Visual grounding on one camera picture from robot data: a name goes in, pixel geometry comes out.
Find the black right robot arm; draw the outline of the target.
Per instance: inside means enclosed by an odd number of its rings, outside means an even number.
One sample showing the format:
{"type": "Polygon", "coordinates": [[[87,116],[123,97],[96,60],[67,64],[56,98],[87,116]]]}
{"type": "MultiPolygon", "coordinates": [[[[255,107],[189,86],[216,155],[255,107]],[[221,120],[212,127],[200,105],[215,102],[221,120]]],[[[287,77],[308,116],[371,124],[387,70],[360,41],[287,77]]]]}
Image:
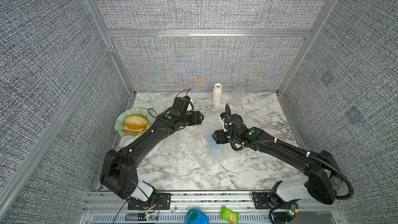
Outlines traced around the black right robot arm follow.
{"type": "Polygon", "coordinates": [[[268,154],[304,175],[296,181],[284,183],[280,180],[274,184],[268,192],[273,208],[289,207],[299,200],[311,199],[332,205],[335,200],[348,200],[354,196],[352,183],[342,173],[331,153],[302,149],[257,127],[248,128],[240,115],[231,113],[228,104],[220,118],[223,128],[213,134],[217,144],[230,144],[234,151],[251,149],[268,154]]]}

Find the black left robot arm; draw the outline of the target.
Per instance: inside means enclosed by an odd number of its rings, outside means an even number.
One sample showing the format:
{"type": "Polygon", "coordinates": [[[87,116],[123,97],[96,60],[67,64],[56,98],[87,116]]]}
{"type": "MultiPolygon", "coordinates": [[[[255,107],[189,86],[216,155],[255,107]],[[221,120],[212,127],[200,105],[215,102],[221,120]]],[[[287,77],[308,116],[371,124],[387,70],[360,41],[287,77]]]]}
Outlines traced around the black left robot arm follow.
{"type": "Polygon", "coordinates": [[[200,125],[203,120],[199,111],[160,114],[138,139],[105,155],[100,183],[122,200],[133,198],[153,206],[156,189],[139,179],[137,167],[162,140],[187,126],[200,125]]]}

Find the clear glass vase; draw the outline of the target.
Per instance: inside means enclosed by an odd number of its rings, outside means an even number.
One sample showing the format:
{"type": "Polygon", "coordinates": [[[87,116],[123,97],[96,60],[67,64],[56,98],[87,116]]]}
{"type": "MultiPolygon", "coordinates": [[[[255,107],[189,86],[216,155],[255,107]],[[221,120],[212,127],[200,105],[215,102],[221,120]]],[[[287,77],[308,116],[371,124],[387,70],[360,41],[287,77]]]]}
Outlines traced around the clear glass vase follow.
{"type": "Polygon", "coordinates": [[[247,81],[240,79],[236,81],[235,88],[231,96],[231,105],[240,106],[243,103],[244,97],[246,95],[247,81]]]}

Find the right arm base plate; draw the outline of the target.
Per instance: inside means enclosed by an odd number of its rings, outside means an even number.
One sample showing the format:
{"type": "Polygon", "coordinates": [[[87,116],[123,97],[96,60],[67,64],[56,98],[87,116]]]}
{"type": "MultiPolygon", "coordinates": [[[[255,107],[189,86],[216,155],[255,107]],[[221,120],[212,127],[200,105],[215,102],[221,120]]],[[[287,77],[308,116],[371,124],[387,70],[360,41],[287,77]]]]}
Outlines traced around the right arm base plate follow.
{"type": "Polygon", "coordinates": [[[255,209],[272,209],[286,203],[286,201],[280,198],[275,192],[271,191],[254,191],[251,193],[251,198],[254,202],[255,209]]]}

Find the white ribbed ceramic vase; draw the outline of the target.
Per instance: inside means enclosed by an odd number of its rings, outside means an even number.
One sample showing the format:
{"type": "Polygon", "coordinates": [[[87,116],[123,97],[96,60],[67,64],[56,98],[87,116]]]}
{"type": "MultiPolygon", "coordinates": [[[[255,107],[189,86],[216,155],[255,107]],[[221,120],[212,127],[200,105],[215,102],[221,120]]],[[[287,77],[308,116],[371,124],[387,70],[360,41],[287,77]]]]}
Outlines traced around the white ribbed ceramic vase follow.
{"type": "Polygon", "coordinates": [[[215,83],[213,88],[213,95],[212,95],[212,105],[214,108],[218,108],[221,103],[222,98],[222,87],[221,83],[215,83]]]}

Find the blue ribbed glass vase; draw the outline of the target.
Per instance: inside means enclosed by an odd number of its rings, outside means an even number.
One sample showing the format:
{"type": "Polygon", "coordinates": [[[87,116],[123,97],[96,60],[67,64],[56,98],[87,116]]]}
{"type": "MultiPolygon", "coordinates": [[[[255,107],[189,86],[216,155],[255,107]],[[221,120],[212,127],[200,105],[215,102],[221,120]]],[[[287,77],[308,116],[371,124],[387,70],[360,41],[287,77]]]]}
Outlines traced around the blue ribbed glass vase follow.
{"type": "Polygon", "coordinates": [[[219,152],[218,144],[212,137],[208,138],[208,150],[210,154],[213,154],[214,156],[219,152]]]}

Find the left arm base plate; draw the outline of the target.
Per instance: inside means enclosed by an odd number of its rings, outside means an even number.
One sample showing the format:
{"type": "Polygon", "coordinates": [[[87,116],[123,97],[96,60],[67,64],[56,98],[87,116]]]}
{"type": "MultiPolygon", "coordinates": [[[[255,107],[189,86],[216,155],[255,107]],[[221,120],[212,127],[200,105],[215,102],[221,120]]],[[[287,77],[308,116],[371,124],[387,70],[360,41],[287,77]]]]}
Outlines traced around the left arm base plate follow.
{"type": "Polygon", "coordinates": [[[128,210],[153,211],[155,208],[160,210],[169,210],[171,204],[170,193],[153,193],[147,201],[138,198],[128,198],[128,210]]]}

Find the bubble blue item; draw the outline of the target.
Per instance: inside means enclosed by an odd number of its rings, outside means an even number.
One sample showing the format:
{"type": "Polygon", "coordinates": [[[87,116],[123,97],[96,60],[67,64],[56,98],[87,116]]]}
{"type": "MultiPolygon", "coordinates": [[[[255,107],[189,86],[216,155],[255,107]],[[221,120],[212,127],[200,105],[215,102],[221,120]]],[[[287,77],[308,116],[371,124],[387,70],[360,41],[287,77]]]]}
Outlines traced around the bubble blue item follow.
{"type": "Polygon", "coordinates": [[[212,137],[215,130],[217,130],[215,124],[201,127],[203,148],[197,157],[198,164],[201,167],[201,172],[206,176],[231,177],[237,172],[234,172],[235,165],[232,162],[234,155],[232,155],[233,149],[230,143],[218,145],[219,152],[215,156],[208,150],[208,138],[212,137]]]}

